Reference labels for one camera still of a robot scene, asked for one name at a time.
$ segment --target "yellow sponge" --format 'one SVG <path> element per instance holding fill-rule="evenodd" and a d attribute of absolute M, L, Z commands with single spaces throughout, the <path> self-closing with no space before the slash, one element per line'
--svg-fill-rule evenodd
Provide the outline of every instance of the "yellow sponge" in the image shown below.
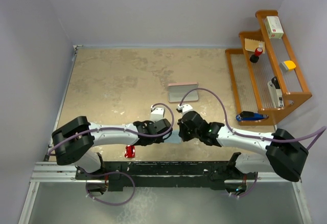
<path fill-rule="evenodd" d="M 292 60 L 287 60 L 279 64 L 279 67 L 282 69 L 284 72 L 290 72 L 296 68 L 296 65 Z"/>

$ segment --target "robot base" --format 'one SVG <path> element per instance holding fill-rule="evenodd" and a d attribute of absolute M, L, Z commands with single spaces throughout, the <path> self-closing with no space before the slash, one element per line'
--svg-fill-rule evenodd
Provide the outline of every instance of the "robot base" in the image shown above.
<path fill-rule="evenodd" d="M 213 190 L 233 191 L 231 184 L 225 180 L 242 180 L 244 175 L 229 161 L 203 162 L 104 162 L 108 172 L 120 171 L 129 174 L 137 187 L 205 187 Z M 246 174 L 248 180 L 255 179 L 254 173 Z M 84 173 L 76 173 L 77 180 L 94 180 Z M 108 179 L 108 191 L 122 191 L 132 187 L 132 182 L 120 174 L 111 175 Z"/>

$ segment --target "white wall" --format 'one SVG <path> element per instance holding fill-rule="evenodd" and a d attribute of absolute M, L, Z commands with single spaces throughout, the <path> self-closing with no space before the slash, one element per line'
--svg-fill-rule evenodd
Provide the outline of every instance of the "white wall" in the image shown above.
<path fill-rule="evenodd" d="M 0 222 L 17 223 L 41 161 L 73 47 L 49 0 L 0 0 Z"/>
<path fill-rule="evenodd" d="M 282 121 L 294 136 L 327 125 L 327 0 L 284 0 L 279 16 L 306 77 L 312 98 Z M 327 221 L 327 132 L 309 152 L 302 180 L 315 223 Z"/>
<path fill-rule="evenodd" d="M 258 9 L 283 0 L 51 0 L 74 44 L 239 46 Z"/>

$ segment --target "orange wooden rack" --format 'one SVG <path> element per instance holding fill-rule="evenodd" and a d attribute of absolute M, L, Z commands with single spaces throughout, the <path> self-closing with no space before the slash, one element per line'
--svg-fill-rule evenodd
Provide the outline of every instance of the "orange wooden rack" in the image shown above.
<path fill-rule="evenodd" d="M 297 109 L 300 105 L 302 105 L 304 102 L 306 102 L 312 94 L 309 91 L 309 88 L 307 86 L 306 80 L 303 77 L 302 71 L 299 67 L 299 64 L 296 60 L 296 57 L 294 55 L 294 52 L 292 50 L 292 47 L 290 45 L 290 42 L 287 38 L 287 35 L 284 31 L 282 40 L 284 42 L 285 48 L 287 50 L 287 53 L 290 57 L 290 60 L 292 60 L 295 65 L 295 73 L 297 75 L 297 79 L 299 81 L 299 84 L 301 86 L 302 92 L 289 92 L 287 89 L 287 86 L 285 84 L 283 74 L 279 68 L 278 65 L 278 59 L 276 57 L 276 54 L 274 52 L 274 48 L 271 44 L 271 41 L 268 37 L 268 33 L 264 24 L 264 19 L 267 16 L 278 16 L 278 12 L 276 10 L 259 10 L 258 12 L 255 13 L 255 16 L 257 17 L 260 25 L 260 29 L 258 31 L 244 31 L 240 32 L 239 37 L 242 42 L 242 48 L 241 49 L 227 49 L 225 51 L 226 57 L 227 57 L 227 62 L 228 62 L 228 67 L 229 67 L 229 72 L 230 72 L 230 78 L 231 78 L 231 83 L 232 83 L 232 89 L 233 89 L 233 94 L 235 97 L 235 103 L 236 103 L 236 108 L 237 108 L 237 113 L 241 113 L 241 103 L 240 103 L 240 98 L 239 98 L 239 92 L 237 90 L 237 84 L 234 76 L 234 71 L 233 71 L 233 66 L 232 66 L 232 61 L 231 61 L 231 55 L 236 54 L 240 55 L 243 54 L 246 62 L 247 62 L 247 67 L 250 75 L 250 80 L 252 83 L 253 87 L 253 92 L 255 96 L 255 101 L 256 101 L 256 106 L 258 108 L 258 113 L 259 114 L 264 114 L 267 115 L 268 117 L 262 120 L 258 121 L 240 121 L 240 125 L 249 125 L 249 126 L 257 126 L 257 125 L 275 125 L 279 123 L 282 119 L 284 119 L 288 114 L 293 112 L 295 109 Z M 254 40 L 259 40 L 259 41 L 264 41 L 265 42 L 265 48 L 266 52 L 269 57 L 269 61 L 273 70 L 274 75 L 277 77 L 279 81 L 279 85 L 282 90 L 283 94 L 283 99 L 284 99 L 284 107 L 280 108 L 266 108 L 263 107 L 262 101 L 260 98 L 260 93 L 258 89 L 258 85 L 255 80 L 255 75 L 254 71 L 250 62 L 250 56 L 247 50 L 245 50 L 245 38 L 249 39 L 254 39 Z"/>

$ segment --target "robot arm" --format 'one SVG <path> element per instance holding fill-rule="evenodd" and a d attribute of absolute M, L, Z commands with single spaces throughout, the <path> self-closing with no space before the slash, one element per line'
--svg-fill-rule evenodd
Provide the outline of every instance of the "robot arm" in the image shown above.
<path fill-rule="evenodd" d="M 91 152 L 92 146 L 108 144 L 142 145 L 164 142 L 155 136 L 169 130 L 171 124 L 164 119 L 163 108 L 151 109 L 150 120 L 136 121 L 121 126 L 107 126 L 89 123 L 86 117 L 77 117 L 53 132 L 54 145 L 80 133 L 89 131 L 56 148 L 58 165 L 75 164 L 88 173 L 99 173 L 104 170 L 104 163 L 99 153 Z M 278 129 L 276 133 L 257 133 L 233 129 L 230 131 L 223 123 L 207 123 L 202 117 L 186 104 L 178 106 L 182 118 L 178 120 L 179 136 L 183 141 L 198 138 L 208 146 L 236 147 L 251 151 L 251 154 L 234 153 L 229 165 L 240 173 L 275 172 L 279 176 L 296 182 L 306 161 L 308 151 L 299 143 L 275 143 L 267 140 L 245 138 L 234 134 L 234 131 L 244 135 L 258 136 L 269 139 L 293 139 L 285 130 Z"/>
<path fill-rule="evenodd" d="M 89 132 L 59 146 L 55 150 L 57 164 L 75 164 L 88 173 L 94 173 L 103 168 L 103 161 L 99 153 L 89 150 L 93 146 L 111 144 L 146 146 L 164 142 L 163 137 L 149 138 L 136 134 L 158 135 L 170 128 L 171 124 L 164 119 L 165 110 L 163 108 L 151 108 L 151 110 L 150 120 L 124 125 L 89 123 L 85 116 L 73 119 L 52 133 L 54 146 L 77 133 Z"/>
<path fill-rule="evenodd" d="M 223 123 L 207 123 L 190 105 L 178 106 L 182 113 L 178 120 L 179 136 L 183 141 L 198 138 L 208 146 L 228 146 L 244 149 L 256 154 L 234 153 L 229 161 L 242 173 L 275 172 L 280 177 L 297 182 L 300 179 L 308 150 L 299 142 L 276 143 L 267 139 L 294 139 L 287 131 L 278 129 L 275 133 L 257 133 L 232 128 Z"/>

